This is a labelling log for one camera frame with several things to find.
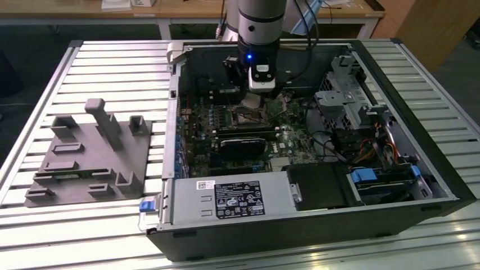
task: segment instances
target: open computer tower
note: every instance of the open computer tower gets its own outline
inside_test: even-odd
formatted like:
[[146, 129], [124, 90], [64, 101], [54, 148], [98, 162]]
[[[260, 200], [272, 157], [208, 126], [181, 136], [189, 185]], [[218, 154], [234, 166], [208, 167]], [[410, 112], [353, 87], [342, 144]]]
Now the open computer tower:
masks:
[[[360, 41], [320, 42], [268, 93], [236, 83], [233, 43], [182, 48], [146, 230], [168, 259], [390, 236], [474, 201]], [[278, 74], [306, 61], [280, 50]]]

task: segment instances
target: black side panel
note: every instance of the black side panel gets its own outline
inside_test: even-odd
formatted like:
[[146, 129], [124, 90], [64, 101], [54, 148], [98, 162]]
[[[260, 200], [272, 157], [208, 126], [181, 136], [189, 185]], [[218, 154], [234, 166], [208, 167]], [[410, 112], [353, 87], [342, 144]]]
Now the black side panel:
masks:
[[236, 223], [230, 226], [198, 228], [190, 237], [174, 237], [178, 231], [150, 232], [146, 237], [168, 260], [238, 255], [328, 242], [394, 235], [422, 220], [436, 217], [453, 202], [402, 208], [388, 208], [309, 218], [268, 222]]
[[450, 162], [440, 151], [436, 143], [433, 142], [425, 128], [422, 127], [418, 119], [416, 118], [410, 108], [408, 107], [404, 99], [401, 98], [397, 90], [394, 89], [390, 81], [382, 73], [378, 65], [376, 64], [369, 52], [357, 40], [350, 41], [354, 51], [358, 53], [374, 81], [380, 85], [382, 92], [397, 111], [406, 128], [409, 129], [422, 151], [425, 152], [441, 178], [445, 180], [449, 190], [457, 198], [468, 201], [465, 205], [476, 201], [474, 195], [469, 190], [464, 180], [461, 179], [457, 171], [453, 169]]

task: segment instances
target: gray plastic part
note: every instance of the gray plastic part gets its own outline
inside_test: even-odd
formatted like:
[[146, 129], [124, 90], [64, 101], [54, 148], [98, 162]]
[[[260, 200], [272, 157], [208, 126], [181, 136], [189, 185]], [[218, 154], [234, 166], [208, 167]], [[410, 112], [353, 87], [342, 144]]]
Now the gray plastic part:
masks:
[[141, 116], [117, 122], [104, 105], [100, 99], [85, 103], [96, 124], [77, 124], [70, 116], [54, 119], [56, 136], [25, 195], [25, 207], [142, 195], [152, 122]]
[[104, 107], [105, 101], [101, 98], [90, 98], [85, 102], [85, 112], [93, 116], [98, 124], [98, 132], [104, 135], [112, 149], [116, 151], [122, 148], [118, 137], [121, 130], [114, 116], [106, 114]]

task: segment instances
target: wooden table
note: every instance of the wooden table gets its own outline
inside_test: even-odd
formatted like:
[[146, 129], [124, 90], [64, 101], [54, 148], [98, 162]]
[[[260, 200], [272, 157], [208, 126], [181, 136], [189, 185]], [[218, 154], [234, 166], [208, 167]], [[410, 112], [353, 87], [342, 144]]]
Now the wooden table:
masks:
[[[153, 7], [101, 12], [101, 0], [0, 0], [0, 25], [156, 24], [162, 39], [172, 39], [170, 24], [216, 24], [221, 0], [157, 0]], [[358, 38], [369, 38], [382, 11], [364, 0], [322, 8], [320, 24], [361, 24]]]

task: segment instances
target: metal bracket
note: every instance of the metal bracket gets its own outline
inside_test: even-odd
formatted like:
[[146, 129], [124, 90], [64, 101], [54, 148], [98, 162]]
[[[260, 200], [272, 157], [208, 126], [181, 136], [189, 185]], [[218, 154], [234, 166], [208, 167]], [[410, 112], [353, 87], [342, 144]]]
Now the metal bracket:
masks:
[[166, 61], [169, 65], [178, 63], [182, 59], [184, 46], [182, 42], [174, 41], [166, 45]]

